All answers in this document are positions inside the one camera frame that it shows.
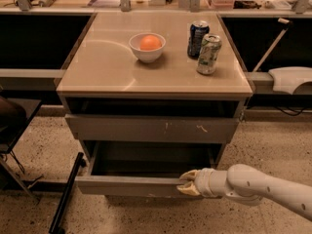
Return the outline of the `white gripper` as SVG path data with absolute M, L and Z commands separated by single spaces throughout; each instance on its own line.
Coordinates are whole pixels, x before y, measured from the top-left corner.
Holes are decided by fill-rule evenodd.
M 185 195 L 189 196 L 203 196 L 206 198 L 213 198 L 213 194 L 210 187 L 210 176 L 213 173 L 213 169 L 191 170 L 182 174 L 180 180 L 194 180 L 188 181 L 185 184 L 178 185 L 177 190 Z

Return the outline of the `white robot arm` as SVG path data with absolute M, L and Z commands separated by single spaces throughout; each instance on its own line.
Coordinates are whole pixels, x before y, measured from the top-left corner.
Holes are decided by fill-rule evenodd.
M 204 168 L 184 173 L 176 188 L 182 194 L 206 198 L 225 197 L 234 202 L 257 206 L 263 198 L 312 220 L 312 187 L 267 175 L 244 164 L 227 171 Z

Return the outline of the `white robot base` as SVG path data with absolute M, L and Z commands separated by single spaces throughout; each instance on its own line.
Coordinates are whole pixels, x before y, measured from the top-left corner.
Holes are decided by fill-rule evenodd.
M 288 66 L 268 71 L 273 78 L 273 91 L 292 95 L 295 90 L 305 83 L 312 82 L 312 68 Z

